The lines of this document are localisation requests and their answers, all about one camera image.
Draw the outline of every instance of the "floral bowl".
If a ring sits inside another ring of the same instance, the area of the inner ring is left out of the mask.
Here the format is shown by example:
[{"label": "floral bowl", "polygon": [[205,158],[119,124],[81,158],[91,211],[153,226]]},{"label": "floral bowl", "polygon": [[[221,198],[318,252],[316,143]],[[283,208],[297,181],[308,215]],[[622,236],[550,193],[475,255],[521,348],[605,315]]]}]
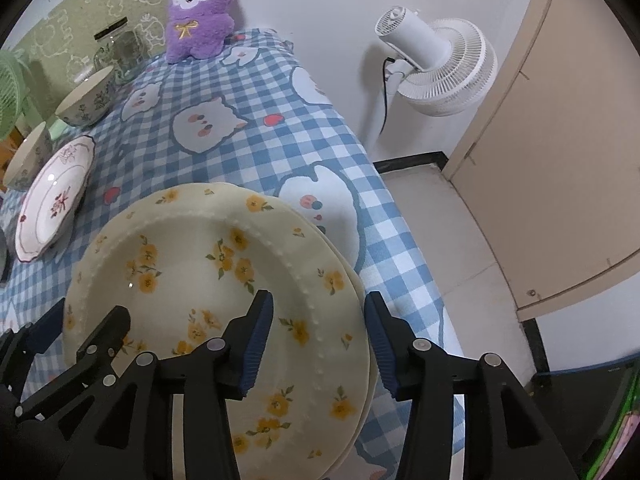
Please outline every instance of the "floral bowl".
[{"label": "floral bowl", "polygon": [[[120,374],[139,352],[169,358],[222,335],[261,288],[273,294],[274,316],[258,377],[245,400],[227,402],[241,477],[322,478],[352,446],[368,406],[369,344],[341,259],[277,198],[185,184],[120,212],[74,268],[65,361],[114,304],[131,315],[113,361]],[[174,462],[174,478],[183,477]]]},{"label": "floral bowl", "polygon": [[52,154],[49,130],[45,123],[40,123],[18,147],[4,172],[2,183],[16,191],[27,191]]},{"label": "floral bowl", "polygon": [[56,115],[70,126],[91,126],[109,111],[114,96],[115,72],[108,66],[74,88],[60,103]]}]

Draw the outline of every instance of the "floor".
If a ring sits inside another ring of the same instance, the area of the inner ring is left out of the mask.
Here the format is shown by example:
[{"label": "floor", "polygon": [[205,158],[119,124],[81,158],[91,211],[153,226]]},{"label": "floor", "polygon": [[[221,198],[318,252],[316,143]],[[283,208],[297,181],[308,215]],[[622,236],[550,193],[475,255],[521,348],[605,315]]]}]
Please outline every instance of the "floor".
[{"label": "floor", "polygon": [[[526,384],[535,368],[515,303],[454,187],[435,166],[385,173],[383,180],[427,261],[465,356],[495,352]],[[451,479],[462,478],[462,469],[460,452],[452,459]]]}]

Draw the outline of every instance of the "glass jar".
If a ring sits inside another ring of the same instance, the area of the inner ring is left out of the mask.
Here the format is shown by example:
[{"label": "glass jar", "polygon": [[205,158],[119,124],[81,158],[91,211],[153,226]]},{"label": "glass jar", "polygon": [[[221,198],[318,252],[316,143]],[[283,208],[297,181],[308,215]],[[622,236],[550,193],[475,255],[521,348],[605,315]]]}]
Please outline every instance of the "glass jar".
[{"label": "glass jar", "polygon": [[119,85],[142,72],[148,53],[142,38],[129,27],[126,16],[95,34],[94,40],[100,45],[94,55],[96,70],[113,65]]}]

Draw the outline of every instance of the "fan grille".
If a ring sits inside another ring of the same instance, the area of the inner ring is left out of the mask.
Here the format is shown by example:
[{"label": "fan grille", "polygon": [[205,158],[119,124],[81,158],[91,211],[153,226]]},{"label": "fan grille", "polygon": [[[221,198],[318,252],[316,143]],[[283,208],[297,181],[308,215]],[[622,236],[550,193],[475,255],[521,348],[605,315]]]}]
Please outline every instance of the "fan grille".
[{"label": "fan grille", "polygon": [[21,74],[15,57],[10,52],[0,53],[0,140],[4,140],[14,129],[20,115],[22,96]]},{"label": "fan grille", "polygon": [[405,7],[394,7],[393,9],[389,9],[376,23],[376,34],[381,37],[391,34],[396,30],[396,28],[398,28],[400,23],[402,23],[405,14]]},{"label": "fan grille", "polygon": [[430,25],[451,43],[451,56],[436,70],[410,74],[398,91],[421,113],[450,115],[484,96],[495,79],[497,61],[491,44],[473,23],[436,20]]}]

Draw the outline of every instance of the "green fan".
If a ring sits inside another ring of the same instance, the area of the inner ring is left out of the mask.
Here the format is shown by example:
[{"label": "green fan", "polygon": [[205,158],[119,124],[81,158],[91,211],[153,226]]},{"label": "green fan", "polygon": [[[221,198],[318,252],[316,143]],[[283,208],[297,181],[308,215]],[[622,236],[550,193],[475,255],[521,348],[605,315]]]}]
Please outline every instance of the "green fan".
[{"label": "green fan", "polygon": [[14,129],[21,113],[30,128],[42,122],[42,117],[29,97],[24,83],[22,67],[26,64],[7,50],[0,50],[0,140],[5,140]]}]

